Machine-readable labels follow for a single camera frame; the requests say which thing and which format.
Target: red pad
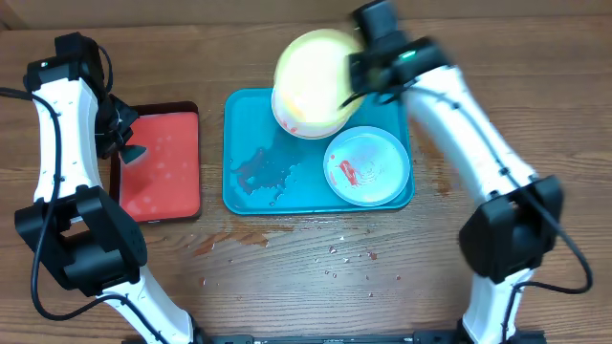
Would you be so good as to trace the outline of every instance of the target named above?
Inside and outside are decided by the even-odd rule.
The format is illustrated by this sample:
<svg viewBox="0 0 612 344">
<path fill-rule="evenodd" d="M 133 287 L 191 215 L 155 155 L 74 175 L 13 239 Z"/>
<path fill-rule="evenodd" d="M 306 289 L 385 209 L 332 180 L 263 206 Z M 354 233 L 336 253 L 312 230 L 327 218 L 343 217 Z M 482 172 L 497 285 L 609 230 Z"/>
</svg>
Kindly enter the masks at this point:
<svg viewBox="0 0 612 344">
<path fill-rule="evenodd" d="M 137 222 L 185 218 L 200 211 L 198 115 L 146 115 L 128 144 L 146 152 L 121 162 L 120 206 Z"/>
</svg>

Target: blue tray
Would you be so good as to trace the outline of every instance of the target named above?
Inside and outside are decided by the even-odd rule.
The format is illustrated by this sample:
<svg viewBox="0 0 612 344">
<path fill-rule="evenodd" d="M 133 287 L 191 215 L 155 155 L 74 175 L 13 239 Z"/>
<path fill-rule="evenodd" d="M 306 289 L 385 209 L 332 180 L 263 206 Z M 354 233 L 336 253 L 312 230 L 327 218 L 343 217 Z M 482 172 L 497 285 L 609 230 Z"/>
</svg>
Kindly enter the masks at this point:
<svg viewBox="0 0 612 344">
<path fill-rule="evenodd" d="M 366 211 L 401 208 L 412 199 L 412 172 L 404 191 L 387 204 L 363 207 L 340 198 L 323 174 L 323 156 L 336 135 L 321 140 L 290 135 L 274 119 L 271 97 L 272 89 L 245 89 L 226 102 L 223 201 L 229 210 L 240 215 Z M 410 157 L 407 115 L 400 106 L 376 105 L 368 97 L 340 131 L 362 125 L 393 134 Z"/>
</svg>

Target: wooden surface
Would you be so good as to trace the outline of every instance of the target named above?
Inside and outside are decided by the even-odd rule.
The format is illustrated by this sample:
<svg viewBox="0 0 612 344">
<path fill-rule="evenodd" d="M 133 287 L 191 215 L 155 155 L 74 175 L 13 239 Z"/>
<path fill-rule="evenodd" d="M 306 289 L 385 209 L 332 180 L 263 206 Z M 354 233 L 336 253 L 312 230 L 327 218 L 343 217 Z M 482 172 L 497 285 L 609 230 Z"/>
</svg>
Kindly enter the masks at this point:
<svg viewBox="0 0 612 344">
<path fill-rule="evenodd" d="M 345 20 L 368 0 L 0 0 L 14 30 Z M 395 0 L 401 18 L 612 14 L 611 0 Z"/>
<path fill-rule="evenodd" d="M 553 343 L 609 342 L 612 17 L 432 19 L 404 25 L 415 36 L 437 36 L 510 145 L 542 176 L 563 180 L 562 222 L 589 258 L 596 285 L 582 296 L 528 290 L 518 325 L 545 330 Z M 226 98 L 237 89 L 272 86 L 283 48 L 322 27 L 347 29 L 319 23 L 82 31 L 112 56 L 114 93 L 127 103 L 193 100 L 200 109 L 203 214 L 193 222 L 142 227 L 151 270 L 172 299 L 212 334 L 453 328 L 469 302 L 471 273 L 457 233 L 473 206 L 414 125 L 417 193 L 401 211 L 238 217 L 223 205 Z M 1 32 L 1 84 L 20 88 L 26 64 L 51 55 L 53 38 L 61 33 Z M 31 104 L 0 98 L 0 146 L 0 341 L 117 343 L 133 335 L 107 307 L 63 323 L 44 320 L 33 309 L 28 288 L 33 254 L 12 219 L 15 209 L 32 203 L 38 174 L 38 121 Z M 100 169 L 107 179 L 107 165 Z M 330 254 L 330 246 L 338 252 Z M 546 256 L 536 279 L 583 283 L 578 263 L 561 244 Z M 62 290 L 44 269 L 40 286 L 53 312 L 86 301 L 77 291 Z"/>
</svg>

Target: white plate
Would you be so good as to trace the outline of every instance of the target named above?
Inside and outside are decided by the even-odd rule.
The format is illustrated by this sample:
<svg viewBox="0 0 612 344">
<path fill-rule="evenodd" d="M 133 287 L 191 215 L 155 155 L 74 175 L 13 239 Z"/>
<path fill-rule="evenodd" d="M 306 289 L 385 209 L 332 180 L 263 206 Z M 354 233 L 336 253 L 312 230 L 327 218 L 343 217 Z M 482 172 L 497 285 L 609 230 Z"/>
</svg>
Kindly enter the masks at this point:
<svg viewBox="0 0 612 344">
<path fill-rule="evenodd" d="M 410 177 L 402 144 L 382 129 L 362 126 L 342 132 L 323 160 L 325 178 L 344 201 L 376 206 L 395 199 Z"/>
</svg>

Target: wooden table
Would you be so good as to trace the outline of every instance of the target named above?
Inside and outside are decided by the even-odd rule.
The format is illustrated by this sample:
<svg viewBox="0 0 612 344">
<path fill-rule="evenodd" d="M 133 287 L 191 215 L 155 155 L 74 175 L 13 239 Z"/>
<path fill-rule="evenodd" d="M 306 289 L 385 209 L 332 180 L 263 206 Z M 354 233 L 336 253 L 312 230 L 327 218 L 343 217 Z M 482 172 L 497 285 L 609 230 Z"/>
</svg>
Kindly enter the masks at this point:
<svg viewBox="0 0 612 344">
<path fill-rule="evenodd" d="M 518 325 L 545 330 L 551 342 L 609 342 L 612 17 L 403 24 L 415 36 L 438 37 L 510 145 L 542 176 L 563 180 L 562 220 L 588 256 L 596 285 L 582 296 L 528 290 Z M 221 200 L 226 98 L 241 88 L 271 87 L 283 48 L 317 28 L 349 30 L 343 23 L 318 23 L 81 31 L 112 56 L 114 93 L 128 104 L 192 100 L 200 109 L 203 214 L 193 222 L 142 226 L 149 266 L 172 299 L 211 334 L 453 328 L 469 302 L 471 272 L 457 233 L 473 205 L 415 126 L 410 130 L 417 194 L 401 211 L 239 217 Z M 51 56 L 53 38 L 63 33 L 0 32 L 0 84 L 21 88 L 27 63 Z M 135 332 L 108 307 L 54 323 L 32 306 L 33 254 L 14 230 L 13 212 L 32 203 L 38 144 L 33 106 L 0 98 L 0 341 L 117 343 Z M 100 170 L 108 179 L 107 163 Z M 330 254 L 329 246 L 338 253 Z M 560 242 L 536 275 L 574 287 L 583 278 Z M 62 290 L 44 269 L 40 286 L 53 312 L 86 301 L 78 291 Z"/>
</svg>

